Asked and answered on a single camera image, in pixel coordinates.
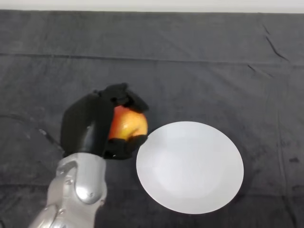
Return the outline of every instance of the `yellow-red apple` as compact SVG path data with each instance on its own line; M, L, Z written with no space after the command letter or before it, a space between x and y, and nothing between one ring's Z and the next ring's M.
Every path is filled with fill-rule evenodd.
M133 136L147 134L148 123L144 114L129 108L118 106L114 109L109 139L128 140Z

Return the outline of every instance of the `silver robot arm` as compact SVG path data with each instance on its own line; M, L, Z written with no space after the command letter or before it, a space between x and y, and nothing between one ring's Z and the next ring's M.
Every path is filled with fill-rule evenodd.
M120 105L138 113L149 108L122 83L94 91L65 110L60 134L65 158L48 188L45 208L29 228L94 227L107 194L105 159L128 159L147 139L109 139L114 109Z
M105 203L106 162L90 153L62 159L47 194L47 204L29 228L93 228Z

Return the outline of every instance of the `dark gray tablecloth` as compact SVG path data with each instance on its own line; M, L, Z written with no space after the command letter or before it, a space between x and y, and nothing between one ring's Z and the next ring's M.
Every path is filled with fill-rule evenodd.
M0 11L0 220L26 227L45 205L64 110L127 82L150 131L189 120L225 133L245 177L227 206L185 215L156 203L135 156L108 161L96 227L304 227L304 15Z

